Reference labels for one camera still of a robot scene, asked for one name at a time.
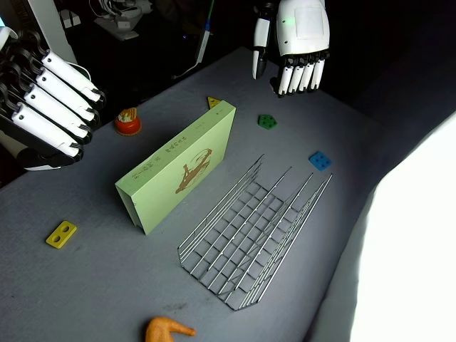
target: box side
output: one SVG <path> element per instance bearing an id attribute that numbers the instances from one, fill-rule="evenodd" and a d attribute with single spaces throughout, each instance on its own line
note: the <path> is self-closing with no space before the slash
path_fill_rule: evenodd
<path id="1" fill-rule="evenodd" d="M 235 108 L 135 194 L 146 234 L 223 160 L 234 113 Z"/>
<path id="2" fill-rule="evenodd" d="M 146 160 L 142 161 L 137 167 L 129 171 L 115 184 L 128 195 L 135 194 L 161 172 L 164 167 L 173 162 L 177 156 L 192 146 L 234 109 L 232 105 L 222 101 L 164 144 Z"/>
<path id="3" fill-rule="evenodd" d="M 135 224 L 136 227 L 143 228 L 140 218 L 136 212 L 135 205 L 133 203 L 132 198 L 130 195 L 126 194 L 122 189 L 120 189 L 117 185 L 115 186 L 117 189 L 120 198 L 122 199 L 123 204 L 125 205 L 125 208 L 127 208 L 127 212 L 130 215 L 131 220 Z"/>

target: blue block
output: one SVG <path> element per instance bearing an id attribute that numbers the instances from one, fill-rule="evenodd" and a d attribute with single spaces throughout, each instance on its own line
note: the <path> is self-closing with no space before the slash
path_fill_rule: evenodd
<path id="1" fill-rule="evenodd" d="M 313 164 L 317 169 L 320 171 L 325 170 L 329 165 L 331 165 L 331 161 L 326 157 L 323 153 L 317 152 L 310 156 L 309 162 Z"/>

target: wire grid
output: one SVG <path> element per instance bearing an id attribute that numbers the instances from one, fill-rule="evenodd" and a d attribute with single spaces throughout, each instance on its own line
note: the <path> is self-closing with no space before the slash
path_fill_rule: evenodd
<path id="1" fill-rule="evenodd" d="M 255 181 L 262 156 L 179 246 L 180 262 L 234 310 L 258 303 L 332 175 L 296 210 L 312 175 L 287 201 Z"/>

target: table surface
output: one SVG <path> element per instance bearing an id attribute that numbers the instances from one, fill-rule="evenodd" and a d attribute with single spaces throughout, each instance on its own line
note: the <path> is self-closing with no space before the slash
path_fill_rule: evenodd
<path id="1" fill-rule="evenodd" d="M 139 106 L 140 134 L 106 125 L 81 162 L 0 190 L 2 341 L 142 341 L 154 316 L 196 328 L 192 341 L 302 341 L 370 190 L 364 147 L 376 128 L 321 91 L 278 99 L 269 86 L 277 67 L 255 81 L 251 61 L 236 50 Z M 205 113 L 207 96 L 237 107 L 225 159 L 145 236 L 114 183 Z M 278 125 L 260 128 L 261 114 Z M 317 150 L 333 162 L 323 172 L 308 162 Z M 311 172 L 313 186 L 334 177 L 264 298 L 234 312 L 180 267 L 177 246 L 263 153 L 265 186 L 293 167 L 281 197 Z M 63 220 L 78 231 L 57 250 L 45 239 Z"/>

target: green block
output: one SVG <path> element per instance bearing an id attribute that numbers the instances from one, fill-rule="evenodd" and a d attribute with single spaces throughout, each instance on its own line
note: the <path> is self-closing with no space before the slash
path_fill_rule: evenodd
<path id="1" fill-rule="evenodd" d="M 271 130 L 277 125 L 277 121 L 272 115 L 260 115 L 258 117 L 258 125 L 267 130 Z"/>
<path id="2" fill-rule="evenodd" d="M 236 108 L 222 101 L 115 183 L 149 234 L 224 158 Z"/>

